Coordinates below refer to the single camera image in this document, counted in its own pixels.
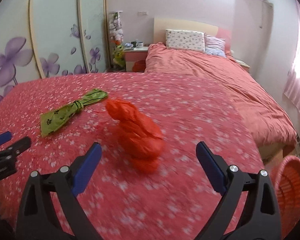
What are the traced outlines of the red floral tablecloth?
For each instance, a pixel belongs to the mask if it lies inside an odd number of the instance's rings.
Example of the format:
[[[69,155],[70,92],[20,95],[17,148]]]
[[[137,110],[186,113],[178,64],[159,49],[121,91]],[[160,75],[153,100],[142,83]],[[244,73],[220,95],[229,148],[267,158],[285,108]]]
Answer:
[[[15,226],[32,171],[56,172],[98,142],[102,158],[78,201],[104,239],[193,239],[220,195],[196,158],[203,141],[256,173],[257,146],[225,89],[208,78],[86,74],[20,83],[0,98],[0,134],[28,136],[0,182],[0,218]]]

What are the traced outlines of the pink left nightstand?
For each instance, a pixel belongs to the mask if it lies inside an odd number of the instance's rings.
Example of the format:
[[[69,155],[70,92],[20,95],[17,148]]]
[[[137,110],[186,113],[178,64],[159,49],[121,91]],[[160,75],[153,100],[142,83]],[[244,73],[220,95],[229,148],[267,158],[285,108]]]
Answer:
[[[140,47],[124,50],[126,61],[126,72],[132,72],[137,61],[145,60],[148,54],[148,47]]]

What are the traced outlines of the pink right nightstand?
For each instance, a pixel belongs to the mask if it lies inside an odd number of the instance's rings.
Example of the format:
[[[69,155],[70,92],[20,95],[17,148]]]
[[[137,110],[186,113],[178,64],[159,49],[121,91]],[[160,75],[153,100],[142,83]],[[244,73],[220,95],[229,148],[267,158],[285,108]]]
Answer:
[[[245,62],[243,62],[242,60],[239,59],[235,59],[235,61],[246,71],[246,72],[250,72],[250,66],[248,64],[246,64]]]

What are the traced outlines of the red plastic laundry basket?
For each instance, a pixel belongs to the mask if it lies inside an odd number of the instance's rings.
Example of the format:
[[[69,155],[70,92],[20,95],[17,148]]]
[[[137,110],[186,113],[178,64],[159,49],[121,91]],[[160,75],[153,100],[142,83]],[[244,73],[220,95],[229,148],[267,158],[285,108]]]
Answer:
[[[300,220],[300,159],[286,156],[270,172],[281,216],[281,238],[285,238]]]

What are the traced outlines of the green patterned plastic bag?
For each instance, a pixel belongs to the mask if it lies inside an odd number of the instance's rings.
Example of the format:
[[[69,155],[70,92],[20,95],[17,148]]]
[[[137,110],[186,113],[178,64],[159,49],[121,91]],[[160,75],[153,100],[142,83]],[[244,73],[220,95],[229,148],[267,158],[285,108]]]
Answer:
[[[85,107],[99,103],[108,97],[108,93],[100,89],[92,89],[81,99],[75,100],[58,109],[40,115],[40,134],[47,137],[61,129],[74,115],[80,113]]]

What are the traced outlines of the orange-red plastic bag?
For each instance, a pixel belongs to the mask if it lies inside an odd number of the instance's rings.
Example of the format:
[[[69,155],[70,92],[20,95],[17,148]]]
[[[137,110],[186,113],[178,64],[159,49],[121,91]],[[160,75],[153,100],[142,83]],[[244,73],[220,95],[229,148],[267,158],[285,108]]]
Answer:
[[[164,147],[164,136],[158,125],[132,103],[108,99],[106,110],[117,121],[114,134],[123,156],[140,173],[154,173]]]

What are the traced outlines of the plush toy stack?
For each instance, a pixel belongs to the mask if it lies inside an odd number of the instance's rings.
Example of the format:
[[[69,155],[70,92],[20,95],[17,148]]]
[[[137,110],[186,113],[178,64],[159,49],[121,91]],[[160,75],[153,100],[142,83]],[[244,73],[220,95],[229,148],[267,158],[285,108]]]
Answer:
[[[126,66],[120,13],[120,11],[111,12],[108,23],[111,62],[117,71],[123,70]]]

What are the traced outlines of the bed with salmon duvet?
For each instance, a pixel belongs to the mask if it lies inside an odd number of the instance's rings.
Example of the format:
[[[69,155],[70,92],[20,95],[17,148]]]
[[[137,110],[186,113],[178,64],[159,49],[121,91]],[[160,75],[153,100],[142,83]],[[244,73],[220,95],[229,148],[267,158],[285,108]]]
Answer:
[[[197,81],[199,88],[213,84],[238,111],[258,147],[280,145],[287,152],[294,149],[297,133],[288,114],[230,52],[221,57],[151,44],[146,72],[184,77]]]

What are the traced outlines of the floral sliding wardrobe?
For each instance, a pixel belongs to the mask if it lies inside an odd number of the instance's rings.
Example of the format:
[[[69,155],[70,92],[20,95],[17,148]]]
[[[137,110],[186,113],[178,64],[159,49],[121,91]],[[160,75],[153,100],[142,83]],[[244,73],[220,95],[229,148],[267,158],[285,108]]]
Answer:
[[[19,83],[108,68],[105,0],[0,0],[0,102]]]

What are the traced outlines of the beige wooden headboard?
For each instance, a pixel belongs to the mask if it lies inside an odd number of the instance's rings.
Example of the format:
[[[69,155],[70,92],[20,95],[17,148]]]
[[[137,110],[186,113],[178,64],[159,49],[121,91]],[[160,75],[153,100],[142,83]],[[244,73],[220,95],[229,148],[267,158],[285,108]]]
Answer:
[[[153,43],[166,43],[166,29],[190,30],[207,33],[207,35],[225,39],[225,49],[230,50],[232,32],[228,29],[210,25],[207,23],[178,20],[172,18],[154,18],[153,23]]]

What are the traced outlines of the pink nightstand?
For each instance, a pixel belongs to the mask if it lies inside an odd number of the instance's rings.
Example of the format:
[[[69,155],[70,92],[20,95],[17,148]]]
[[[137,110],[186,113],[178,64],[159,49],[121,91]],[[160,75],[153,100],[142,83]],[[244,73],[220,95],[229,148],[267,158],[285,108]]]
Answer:
[[[126,61],[126,72],[132,72],[137,61],[145,60],[148,54],[148,47],[140,47],[124,50]]]
[[[245,62],[243,62],[242,60],[239,59],[235,59],[235,61],[246,71],[246,72],[250,72],[250,66],[248,64],[246,64]]]

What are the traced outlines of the white floral pillow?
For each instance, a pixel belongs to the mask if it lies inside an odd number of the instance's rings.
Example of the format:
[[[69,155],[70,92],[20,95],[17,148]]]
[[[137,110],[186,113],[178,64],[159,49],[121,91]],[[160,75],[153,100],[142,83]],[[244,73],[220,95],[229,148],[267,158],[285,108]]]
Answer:
[[[165,35],[168,49],[205,52],[205,33],[203,32],[166,29]]]

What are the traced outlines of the pink striped pillow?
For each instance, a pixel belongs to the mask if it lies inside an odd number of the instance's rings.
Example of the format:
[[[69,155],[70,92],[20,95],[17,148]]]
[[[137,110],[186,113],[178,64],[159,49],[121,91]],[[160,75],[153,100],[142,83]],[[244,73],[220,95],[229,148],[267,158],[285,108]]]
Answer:
[[[226,40],[205,35],[205,53],[213,56],[225,57]]]

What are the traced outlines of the pink striped curtain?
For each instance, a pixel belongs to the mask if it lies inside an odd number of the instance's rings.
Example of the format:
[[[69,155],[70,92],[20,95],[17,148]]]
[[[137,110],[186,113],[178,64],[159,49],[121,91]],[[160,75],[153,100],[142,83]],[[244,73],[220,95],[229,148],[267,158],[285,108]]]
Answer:
[[[288,73],[283,93],[300,114],[300,66],[293,64],[292,69]]]

